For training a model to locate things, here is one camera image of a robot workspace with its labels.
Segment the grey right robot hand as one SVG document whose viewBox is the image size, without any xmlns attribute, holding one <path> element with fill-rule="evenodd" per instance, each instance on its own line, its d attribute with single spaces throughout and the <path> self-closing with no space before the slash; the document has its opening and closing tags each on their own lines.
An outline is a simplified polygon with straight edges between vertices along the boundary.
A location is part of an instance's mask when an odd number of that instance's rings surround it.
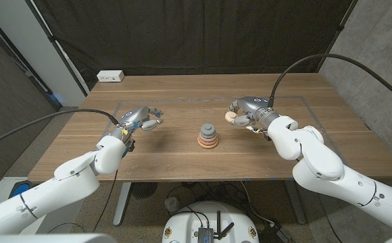
<svg viewBox="0 0 392 243">
<path fill-rule="evenodd" d="M 271 108 L 269 101 L 262 97 L 242 97 L 233 101 L 229 107 L 236 117 L 229 116 L 229 124 L 232 126 L 247 127 L 258 122 L 263 129 L 269 125 L 280 114 Z"/>
</svg>

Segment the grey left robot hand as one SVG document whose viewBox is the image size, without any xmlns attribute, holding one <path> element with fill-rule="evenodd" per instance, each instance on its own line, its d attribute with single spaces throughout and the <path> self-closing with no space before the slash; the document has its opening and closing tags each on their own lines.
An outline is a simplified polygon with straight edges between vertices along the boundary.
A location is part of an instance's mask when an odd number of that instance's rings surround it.
<svg viewBox="0 0 392 243">
<path fill-rule="evenodd" d="M 137 129 L 142 131 L 155 129 L 163 122 L 161 120 L 163 114 L 164 112 L 156 107 L 144 106 L 135 108 L 121 117 L 118 125 L 109 135 L 125 142 Z"/>
</svg>

